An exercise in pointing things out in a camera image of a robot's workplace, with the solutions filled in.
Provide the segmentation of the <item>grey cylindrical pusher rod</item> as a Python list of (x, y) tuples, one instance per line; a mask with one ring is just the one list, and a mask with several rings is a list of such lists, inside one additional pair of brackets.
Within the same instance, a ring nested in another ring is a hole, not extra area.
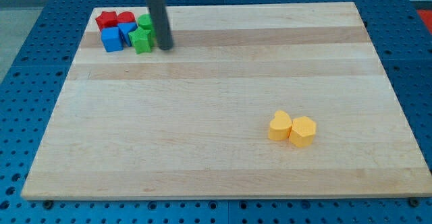
[(155, 29), (158, 47), (163, 51), (171, 50), (174, 42), (165, 0), (146, 0), (146, 4)]

